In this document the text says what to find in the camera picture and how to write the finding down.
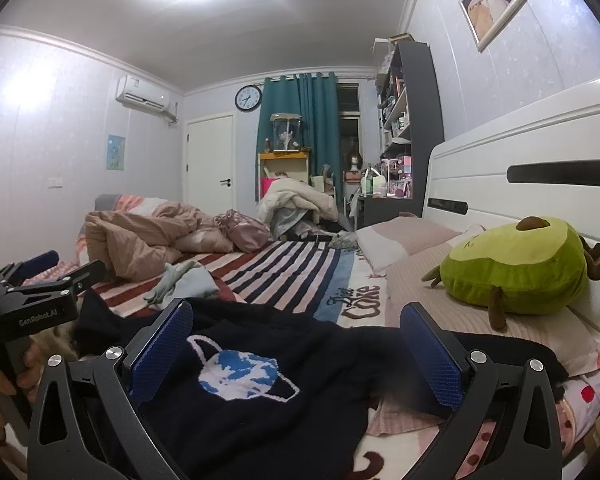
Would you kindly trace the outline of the navy knit sweater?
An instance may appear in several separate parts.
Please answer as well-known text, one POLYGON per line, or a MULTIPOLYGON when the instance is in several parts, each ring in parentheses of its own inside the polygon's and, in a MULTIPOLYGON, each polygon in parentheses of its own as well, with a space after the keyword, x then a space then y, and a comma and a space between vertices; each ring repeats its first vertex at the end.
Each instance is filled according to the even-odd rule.
MULTIPOLYGON (((343 328, 258 304, 185 299, 193 326, 154 398, 138 412, 183 479, 338 479, 366 430, 366 411, 395 386, 410 408, 434 397, 396 328, 343 328)), ((126 347, 159 314, 122 318, 88 290, 74 329, 84 361, 126 347)), ((513 338, 453 333, 467 350, 523 366, 545 350, 513 338)))

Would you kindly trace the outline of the cream clothes pile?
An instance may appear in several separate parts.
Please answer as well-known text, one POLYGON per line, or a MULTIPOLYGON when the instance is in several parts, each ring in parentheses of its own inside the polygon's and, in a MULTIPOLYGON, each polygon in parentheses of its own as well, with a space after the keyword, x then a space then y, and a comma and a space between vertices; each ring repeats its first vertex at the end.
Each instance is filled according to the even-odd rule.
POLYGON ((304 182, 288 177, 275 179, 260 199, 257 219, 266 224, 274 238, 292 230, 306 216, 317 224, 321 220, 337 222, 336 200, 304 182))

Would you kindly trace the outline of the pink crumpled duvet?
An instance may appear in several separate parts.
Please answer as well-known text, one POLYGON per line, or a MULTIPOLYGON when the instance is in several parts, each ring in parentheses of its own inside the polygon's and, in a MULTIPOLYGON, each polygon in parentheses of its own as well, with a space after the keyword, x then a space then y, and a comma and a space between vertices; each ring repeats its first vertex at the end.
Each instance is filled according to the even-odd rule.
POLYGON ((107 281, 141 282, 186 255, 234 250, 213 217, 180 202, 160 204, 151 214, 92 211, 84 235, 88 256, 104 264, 107 281))

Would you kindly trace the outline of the pink pillow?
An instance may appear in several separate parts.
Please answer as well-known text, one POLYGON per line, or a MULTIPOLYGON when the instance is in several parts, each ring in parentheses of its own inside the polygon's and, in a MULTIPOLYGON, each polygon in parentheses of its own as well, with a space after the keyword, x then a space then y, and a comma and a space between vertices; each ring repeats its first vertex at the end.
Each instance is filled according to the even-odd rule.
MULTIPOLYGON (((405 256, 387 270, 386 324, 399 325, 400 312, 410 302, 421 304, 444 330, 494 335, 488 311, 449 296, 443 285, 431 287, 422 277, 460 243, 483 232, 474 224, 464 233, 415 255, 405 256)), ((509 315, 504 337, 538 342, 555 353, 570 377, 600 370, 600 350, 584 324, 569 309, 551 315, 509 315)))
POLYGON ((460 232, 417 217, 400 216, 355 232, 358 247, 376 275, 405 257, 436 247, 460 232))

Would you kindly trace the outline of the light blue garment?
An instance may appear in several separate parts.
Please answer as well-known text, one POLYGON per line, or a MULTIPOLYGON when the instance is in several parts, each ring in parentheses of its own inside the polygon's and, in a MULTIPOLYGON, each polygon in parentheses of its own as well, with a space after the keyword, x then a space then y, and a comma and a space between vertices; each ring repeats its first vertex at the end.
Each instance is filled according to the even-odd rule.
POLYGON ((197 261, 189 260, 167 263, 158 284, 143 296, 143 300, 151 309, 162 311, 173 300, 216 299, 219 296, 219 286, 210 272, 197 261))

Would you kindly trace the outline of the green avocado plush toy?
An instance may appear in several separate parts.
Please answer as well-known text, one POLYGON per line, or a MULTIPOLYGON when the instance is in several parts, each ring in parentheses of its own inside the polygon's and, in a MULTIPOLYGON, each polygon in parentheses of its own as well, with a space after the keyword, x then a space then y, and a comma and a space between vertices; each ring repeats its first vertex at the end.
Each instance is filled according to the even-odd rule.
POLYGON ((485 308, 492 330, 504 332, 507 315, 554 314, 600 281, 600 243, 565 220, 526 217, 458 244, 422 281, 485 308))

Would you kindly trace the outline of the pink satin bag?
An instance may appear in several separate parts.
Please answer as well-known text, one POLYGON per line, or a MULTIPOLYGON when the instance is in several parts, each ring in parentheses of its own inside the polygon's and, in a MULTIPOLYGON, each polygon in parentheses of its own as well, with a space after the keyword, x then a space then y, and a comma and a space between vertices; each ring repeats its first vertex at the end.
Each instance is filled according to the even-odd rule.
POLYGON ((258 252, 271 239, 268 226, 231 209, 214 218, 216 226, 242 252, 258 252))

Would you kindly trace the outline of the white door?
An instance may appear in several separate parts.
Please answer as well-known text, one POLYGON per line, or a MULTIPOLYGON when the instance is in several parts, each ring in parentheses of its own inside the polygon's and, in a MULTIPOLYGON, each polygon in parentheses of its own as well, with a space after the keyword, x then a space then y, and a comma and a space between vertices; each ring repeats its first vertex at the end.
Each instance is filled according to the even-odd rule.
POLYGON ((185 198, 215 216, 234 207, 234 116, 199 118, 186 126, 185 198))

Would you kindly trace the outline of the white air conditioner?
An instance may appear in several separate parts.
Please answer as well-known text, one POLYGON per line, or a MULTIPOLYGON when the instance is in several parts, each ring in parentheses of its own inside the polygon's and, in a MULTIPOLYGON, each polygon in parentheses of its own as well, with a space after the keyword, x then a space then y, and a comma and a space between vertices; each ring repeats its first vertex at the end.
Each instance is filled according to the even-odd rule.
POLYGON ((133 75, 119 79, 116 100, 123 105, 162 115, 170 124, 178 122, 178 104, 169 90, 133 75))

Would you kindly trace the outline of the striped bed blanket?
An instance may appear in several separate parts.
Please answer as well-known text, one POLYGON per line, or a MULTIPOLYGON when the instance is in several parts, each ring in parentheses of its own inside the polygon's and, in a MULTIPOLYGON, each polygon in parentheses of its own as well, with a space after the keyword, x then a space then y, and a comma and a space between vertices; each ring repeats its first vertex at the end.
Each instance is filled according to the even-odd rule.
POLYGON ((269 304, 342 327, 383 326, 387 282, 359 252, 325 242, 275 242, 260 252, 187 255, 214 278, 220 296, 269 304))

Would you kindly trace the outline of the yellow wooden shelf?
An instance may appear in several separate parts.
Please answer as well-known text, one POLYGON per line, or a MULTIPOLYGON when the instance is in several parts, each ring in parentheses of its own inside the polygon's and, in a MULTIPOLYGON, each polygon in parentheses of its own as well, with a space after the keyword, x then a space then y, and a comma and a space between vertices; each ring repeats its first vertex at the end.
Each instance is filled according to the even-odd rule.
POLYGON ((268 192, 271 183, 278 178, 288 177, 310 183, 310 155, 306 151, 269 152, 258 155, 258 197, 268 192))

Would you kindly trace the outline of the glass display case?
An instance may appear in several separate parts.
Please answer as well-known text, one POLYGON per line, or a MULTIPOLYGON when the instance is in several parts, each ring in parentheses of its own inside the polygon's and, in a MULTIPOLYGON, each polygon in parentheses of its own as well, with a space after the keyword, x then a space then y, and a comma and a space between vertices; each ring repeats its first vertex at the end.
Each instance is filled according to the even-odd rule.
POLYGON ((275 113, 270 117, 272 124, 273 151, 288 153, 300 151, 301 116, 298 114, 275 113))

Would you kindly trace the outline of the white bed headboard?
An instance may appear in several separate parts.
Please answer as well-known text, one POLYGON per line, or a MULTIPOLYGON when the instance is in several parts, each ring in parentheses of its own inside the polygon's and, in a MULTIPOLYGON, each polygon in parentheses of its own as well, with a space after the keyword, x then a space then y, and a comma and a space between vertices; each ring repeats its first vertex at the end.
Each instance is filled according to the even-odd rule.
POLYGON ((557 217, 600 243, 600 78, 438 145, 422 214, 455 229, 557 217))

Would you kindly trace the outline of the blue wall poster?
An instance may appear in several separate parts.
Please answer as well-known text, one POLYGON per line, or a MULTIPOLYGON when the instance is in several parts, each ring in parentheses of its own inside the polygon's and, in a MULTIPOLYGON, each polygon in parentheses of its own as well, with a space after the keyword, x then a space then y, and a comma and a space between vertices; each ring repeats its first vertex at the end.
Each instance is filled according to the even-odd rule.
POLYGON ((108 136, 106 148, 106 169, 123 171, 125 161, 125 137, 108 136))

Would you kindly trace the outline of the round wall clock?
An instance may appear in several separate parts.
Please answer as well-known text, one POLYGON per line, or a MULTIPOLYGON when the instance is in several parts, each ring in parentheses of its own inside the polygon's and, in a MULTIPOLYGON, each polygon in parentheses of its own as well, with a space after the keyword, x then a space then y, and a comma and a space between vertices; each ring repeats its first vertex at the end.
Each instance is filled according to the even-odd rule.
POLYGON ((256 84, 248 84, 237 91, 234 102, 236 108, 241 112, 253 112, 261 105, 262 90, 256 84))

